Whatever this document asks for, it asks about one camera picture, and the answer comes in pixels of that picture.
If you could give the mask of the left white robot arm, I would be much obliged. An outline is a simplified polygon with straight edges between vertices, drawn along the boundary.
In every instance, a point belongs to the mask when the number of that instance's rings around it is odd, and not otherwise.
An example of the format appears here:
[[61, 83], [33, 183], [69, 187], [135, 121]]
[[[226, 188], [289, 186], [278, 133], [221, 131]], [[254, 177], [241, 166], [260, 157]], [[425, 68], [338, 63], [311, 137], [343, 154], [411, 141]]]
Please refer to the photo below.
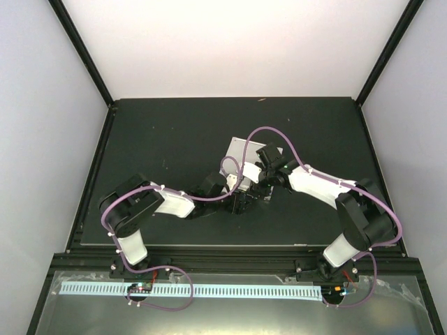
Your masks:
[[209, 174], [188, 191], [175, 191], [136, 174], [105, 196], [99, 205], [101, 225], [123, 257], [125, 270], [134, 278], [149, 273], [150, 261], [141, 226], [157, 214], [196, 219], [227, 211], [241, 214], [256, 200], [249, 191], [236, 189], [234, 174]]

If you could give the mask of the aluminium poker case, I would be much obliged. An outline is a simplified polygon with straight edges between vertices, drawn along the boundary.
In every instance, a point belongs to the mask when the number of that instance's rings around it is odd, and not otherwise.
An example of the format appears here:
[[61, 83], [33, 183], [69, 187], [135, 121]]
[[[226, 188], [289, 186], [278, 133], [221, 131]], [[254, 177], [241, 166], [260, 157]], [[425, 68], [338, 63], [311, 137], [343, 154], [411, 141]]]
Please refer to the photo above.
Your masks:
[[[226, 178], [229, 174], [238, 175], [237, 169], [243, 167], [242, 157], [244, 153], [246, 140], [232, 137], [230, 144], [228, 146], [227, 152], [221, 160], [219, 172]], [[250, 141], [247, 147], [247, 152], [245, 154], [244, 162], [250, 163], [260, 163], [261, 160], [256, 153], [257, 150], [264, 147], [265, 144], [260, 142]]]

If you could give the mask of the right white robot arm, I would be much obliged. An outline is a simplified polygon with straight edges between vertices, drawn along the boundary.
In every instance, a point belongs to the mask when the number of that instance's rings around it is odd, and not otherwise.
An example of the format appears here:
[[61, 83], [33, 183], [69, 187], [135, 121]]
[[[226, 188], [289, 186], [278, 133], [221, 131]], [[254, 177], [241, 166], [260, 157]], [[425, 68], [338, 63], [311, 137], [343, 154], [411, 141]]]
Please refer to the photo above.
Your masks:
[[288, 161], [271, 144], [256, 154], [258, 163], [243, 165], [243, 176], [251, 181], [251, 190], [268, 191], [282, 186], [310, 195], [336, 210], [342, 233], [323, 250], [314, 270], [324, 281], [334, 281], [349, 260], [395, 231], [396, 220], [374, 182], [338, 179], [310, 165]]

